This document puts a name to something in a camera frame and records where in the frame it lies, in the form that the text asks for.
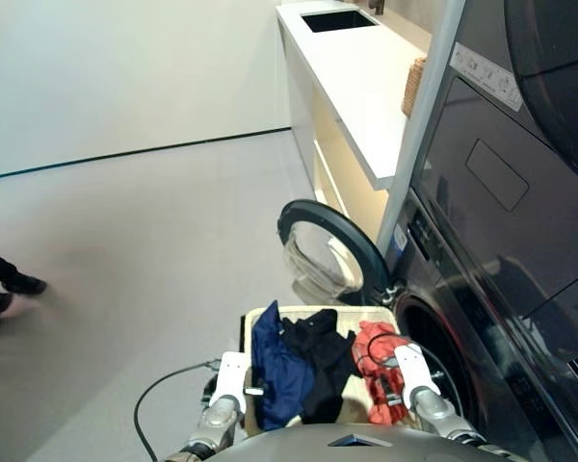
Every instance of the washing machine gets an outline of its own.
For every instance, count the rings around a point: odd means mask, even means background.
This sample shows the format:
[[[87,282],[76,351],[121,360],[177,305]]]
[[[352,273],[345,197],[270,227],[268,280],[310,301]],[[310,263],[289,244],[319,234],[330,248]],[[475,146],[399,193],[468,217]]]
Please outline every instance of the washing machine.
[[[578,460],[578,0],[466,1],[383,255],[314,201],[277,227],[304,301],[389,306],[491,442]]]

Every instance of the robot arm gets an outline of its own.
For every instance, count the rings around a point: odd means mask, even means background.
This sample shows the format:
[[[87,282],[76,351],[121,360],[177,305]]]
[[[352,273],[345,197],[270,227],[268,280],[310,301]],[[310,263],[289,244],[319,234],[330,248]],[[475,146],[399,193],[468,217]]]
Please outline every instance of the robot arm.
[[[247,412],[244,378],[249,366],[245,353],[223,354],[216,391],[186,446],[166,462],[200,462],[233,445],[235,427]]]
[[[469,421],[456,413],[452,403],[441,396],[431,379],[422,349],[417,344],[398,346],[394,354],[395,357],[390,358],[393,360],[390,366],[393,363],[393,367],[400,368],[405,388],[401,397],[390,395],[390,399],[396,401],[394,403],[402,402],[407,409],[415,411],[425,431],[503,456],[512,462],[527,462],[516,454],[488,444]],[[223,355],[216,391],[210,398],[209,407],[201,414],[197,429],[186,446],[164,459],[165,462],[200,462],[233,445],[235,427],[247,410],[244,379],[248,361],[244,353],[226,352]],[[309,460],[307,453],[303,460]]]
[[[441,396],[431,379],[422,348],[416,344],[398,346],[394,349],[394,355],[405,381],[403,404],[415,411],[425,431],[513,462],[527,462],[519,455],[489,444],[467,419],[456,413],[454,405]]]

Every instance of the floor trim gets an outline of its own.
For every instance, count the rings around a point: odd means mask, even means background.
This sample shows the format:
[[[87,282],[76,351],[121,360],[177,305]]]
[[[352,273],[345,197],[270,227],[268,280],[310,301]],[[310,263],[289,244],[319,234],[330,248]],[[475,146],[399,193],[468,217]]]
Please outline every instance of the floor trim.
[[[258,137],[259,135],[269,135],[271,133],[286,132],[287,130],[291,130],[291,127],[274,128],[272,130],[262,130],[260,132],[243,133],[241,135],[231,135],[229,137],[213,138],[210,140],[181,142],[178,144],[168,144],[167,146],[149,147],[146,149],[137,149],[134,151],[119,152],[116,154],[107,154],[105,156],[88,157],[86,159],[77,159],[75,161],[60,162],[57,164],[50,164],[48,166],[26,168],[23,170],[10,171],[9,173],[0,173],[0,178],[5,178],[7,176],[21,175],[23,173],[32,173],[34,171],[48,170],[50,168],[75,166],[77,164],[84,164],[85,162],[102,161],[104,159],[114,159],[116,157],[132,156],[134,154],[143,154],[145,152],[159,151],[161,149],[171,149],[173,147],[193,146],[196,144],[205,144],[207,142],[237,140],[239,138],[248,138],[248,137]]]

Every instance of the sink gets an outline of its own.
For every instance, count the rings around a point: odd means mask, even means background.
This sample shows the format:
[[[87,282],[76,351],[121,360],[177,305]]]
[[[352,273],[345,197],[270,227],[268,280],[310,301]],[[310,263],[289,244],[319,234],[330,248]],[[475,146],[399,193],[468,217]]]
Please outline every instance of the sink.
[[[338,31],[355,27],[376,26],[377,23],[369,19],[358,10],[349,10],[335,13],[303,14],[302,19],[312,32]]]

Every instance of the grey floor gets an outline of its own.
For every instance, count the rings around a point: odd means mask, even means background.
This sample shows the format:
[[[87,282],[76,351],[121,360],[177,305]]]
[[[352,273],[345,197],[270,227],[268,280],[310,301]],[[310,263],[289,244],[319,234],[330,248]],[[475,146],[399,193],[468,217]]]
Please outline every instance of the grey floor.
[[[50,289],[0,322],[0,460],[146,460],[132,425],[166,372],[237,347],[239,317],[296,304],[276,218],[311,197],[290,132],[0,179],[0,254]],[[159,455],[210,372],[142,406]]]

